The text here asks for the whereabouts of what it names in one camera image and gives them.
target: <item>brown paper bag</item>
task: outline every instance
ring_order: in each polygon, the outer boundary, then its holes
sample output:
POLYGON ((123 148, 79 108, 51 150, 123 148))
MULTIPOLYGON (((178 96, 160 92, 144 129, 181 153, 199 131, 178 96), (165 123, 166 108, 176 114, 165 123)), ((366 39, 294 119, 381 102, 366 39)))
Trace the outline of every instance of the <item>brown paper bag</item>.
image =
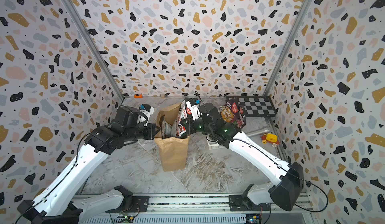
MULTIPOLYGON (((156 123, 161 126, 159 121, 161 116, 164 115, 164 119, 169 124, 174 124, 179 113, 180 104, 177 103, 161 109, 156 118, 156 123)), ((186 139, 171 137, 163 140, 161 132, 155 136, 154 141, 159 147, 159 155, 164 171, 183 170, 186 167, 189 140, 190 136, 186 139)))

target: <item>checkerboard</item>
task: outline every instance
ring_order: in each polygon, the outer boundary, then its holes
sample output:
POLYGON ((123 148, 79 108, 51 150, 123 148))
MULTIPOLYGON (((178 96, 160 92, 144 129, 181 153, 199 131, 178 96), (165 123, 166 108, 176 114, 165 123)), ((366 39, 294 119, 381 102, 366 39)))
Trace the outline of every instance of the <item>checkerboard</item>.
POLYGON ((235 102, 244 107, 246 117, 274 117, 276 114, 269 96, 227 96, 226 101, 231 98, 234 98, 235 102))

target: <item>black cable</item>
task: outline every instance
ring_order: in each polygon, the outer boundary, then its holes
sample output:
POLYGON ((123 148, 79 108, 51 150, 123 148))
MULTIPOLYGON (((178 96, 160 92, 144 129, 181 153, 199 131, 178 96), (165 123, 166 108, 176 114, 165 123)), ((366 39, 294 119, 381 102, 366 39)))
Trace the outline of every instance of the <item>black cable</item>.
POLYGON ((311 183, 310 181, 304 180, 304 179, 302 179, 302 178, 300 178, 300 177, 298 177, 298 176, 296 176, 296 175, 294 175, 294 174, 288 172, 287 170, 283 169, 283 168, 282 168, 279 164, 277 164, 273 159, 271 159, 270 157, 268 157, 265 153, 263 153, 260 149, 258 149, 258 148, 255 147, 254 145, 249 144, 249 143, 247 143, 246 141, 243 141, 243 140, 239 140, 239 141, 241 141, 241 142, 243 142, 243 143, 245 143, 245 144, 247 144, 247 145, 249 145, 249 146, 252 146, 252 147, 254 147, 255 149, 259 150, 259 152, 261 152, 263 155, 265 155, 265 156, 266 156, 268 159, 270 159, 274 164, 276 164, 276 165, 278 166, 278 168, 282 169, 282 170, 285 171, 286 173, 288 173, 288 174, 294 176, 294 177, 297 178, 297 179, 303 180, 303 181, 305 181, 306 183, 310 183, 311 185, 313 185, 313 186, 315 186, 316 188, 320 189, 320 191, 323 192, 323 194, 324 194, 325 197, 326 197, 326 205, 325 205, 325 207, 324 207, 322 210, 319 210, 319 211, 309 210, 309 209, 300 207, 300 206, 298 206, 297 204, 294 204, 294 205, 296 205, 297 207, 299 207, 299 208, 301 208, 301 209, 303 209, 303 210, 305 210, 305 211, 315 212, 315 213, 317 213, 317 212, 322 212, 322 211, 324 211, 324 210, 326 209, 326 207, 328 206, 328 203, 329 203, 329 198, 328 198, 328 195, 325 193, 325 191, 323 191, 319 186, 317 186, 317 185, 311 183))
POLYGON ((113 219, 112 219, 111 213, 108 213, 108 214, 110 214, 111 222, 112 222, 112 224, 113 224, 113 219))
MULTIPOLYGON (((83 138, 79 141, 79 144, 77 145, 77 150, 76 150, 76 160, 75 160, 75 163, 74 165, 71 167, 70 171, 67 172, 67 174, 59 181, 59 183, 51 189, 51 191, 43 198, 43 200, 45 200, 47 198, 47 196, 49 196, 54 190, 55 188, 60 185, 60 183, 68 176, 68 174, 71 172, 71 170, 75 167, 75 165, 77 164, 77 159, 78 159, 78 154, 79 154, 79 146, 80 146, 80 143, 83 141, 84 137, 86 137, 87 135, 91 134, 92 132, 86 134, 83 136, 83 138)), ((39 201, 36 205, 33 205, 32 207, 28 208, 25 212, 23 212, 18 218, 17 220, 15 221, 15 224, 17 224, 17 222, 20 220, 20 218, 25 214, 27 213, 29 210, 31 210, 32 208, 35 208, 38 204, 40 204, 43 200, 39 201)))
POLYGON ((266 224, 266 222, 269 220, 270 216, 272 215, 272 204, 269 203, 269 205, 270 205, 269 217, 266 219, 266 221, 263 224, 266 224))

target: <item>vertical metal post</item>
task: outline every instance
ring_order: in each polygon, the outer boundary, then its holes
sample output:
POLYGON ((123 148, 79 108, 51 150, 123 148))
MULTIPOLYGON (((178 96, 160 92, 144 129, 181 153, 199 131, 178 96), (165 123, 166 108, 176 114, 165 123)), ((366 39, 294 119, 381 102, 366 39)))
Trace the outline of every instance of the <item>vertical metal post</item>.
POLYGON ((90 48, 91 53, 96 58, 97 62, 99 63, 100 68, 102 69, 105 77, 111 84, 111 88, 115 92, 115 96, 119 98, 119 102, 123 102, 123 94, 120 92, 120 89, 118 87, 118 84, 115 82, 115 79, 113 78, 110 70, 108 69, 107 65, 104 63, 104 59, 102 58, 101 54, 99 53, 99 50, 97 49, 94 41, 91 39, 90 34, 88 33, 88 30, 83 25, 82 19, 80 18, 77 10, 75 9, 74 5, 72 4, 71 0, 61 0, 65 10, 68 12, 72 20, 74 21, 75 26, 79 30, 81 36, 83 37, 85 43, 90 48))
POLYGON ((289 49, 297 35, 297 32, 301 26, 302 20, 305 18, 305 15, 309 9, 309 6, 313 0, 303 0, 300 11, 298 12, 298 16, 294 21, 293 27, 290 30, 289 36, 286 38, 286 42, 283 46, 282 52, 278 57, 277 64, 275 65, 272 74, 270 75, 269 81, 263 91, 263 96, 267 96, 270 92, 270 89, 273 86, 274 79, 277 77, 279 70, 283 65, 283 61, 286 58, 286 55, 289 52, 289 49))

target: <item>toy car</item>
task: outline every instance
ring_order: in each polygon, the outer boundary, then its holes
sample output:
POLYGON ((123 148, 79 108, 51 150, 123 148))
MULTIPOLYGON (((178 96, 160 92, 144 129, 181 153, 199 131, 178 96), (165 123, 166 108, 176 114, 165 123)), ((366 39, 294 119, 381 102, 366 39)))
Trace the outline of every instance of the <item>toy car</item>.
POLYGON ((277 147, 280 144, 278 137, 273 134, 264 134, 261 136, 262 143, 266 144, 267 142, 271 143, 273 147, 277 147))

